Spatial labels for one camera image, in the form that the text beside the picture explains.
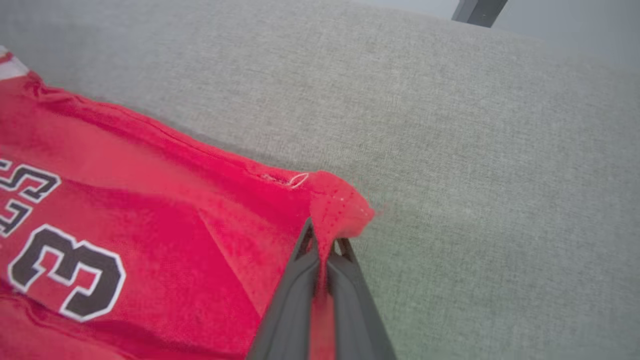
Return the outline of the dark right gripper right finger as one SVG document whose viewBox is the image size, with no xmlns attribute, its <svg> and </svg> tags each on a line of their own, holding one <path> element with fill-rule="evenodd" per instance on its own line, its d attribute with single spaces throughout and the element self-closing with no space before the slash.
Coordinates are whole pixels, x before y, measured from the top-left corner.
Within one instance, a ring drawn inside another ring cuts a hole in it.
<svg viewBox="0 0 640 360">
<path fill-rule="evenodd" d="M 336 360 L 397 359 L 349 239 L 334 241 L 327 280 L 333 298 Z"/>
</svg>

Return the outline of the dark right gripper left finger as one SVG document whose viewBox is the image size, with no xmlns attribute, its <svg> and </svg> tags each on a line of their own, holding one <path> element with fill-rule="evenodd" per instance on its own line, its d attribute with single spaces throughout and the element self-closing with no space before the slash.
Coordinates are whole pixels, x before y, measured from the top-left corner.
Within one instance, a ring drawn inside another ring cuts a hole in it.
<svg viewBox="0 0 640 360">
<path fill-rule="evenodd" d="M 318 240 L 307 218 L 252 342 L 249 360 L 307 360 L 320 269 Z"/>
</svg>

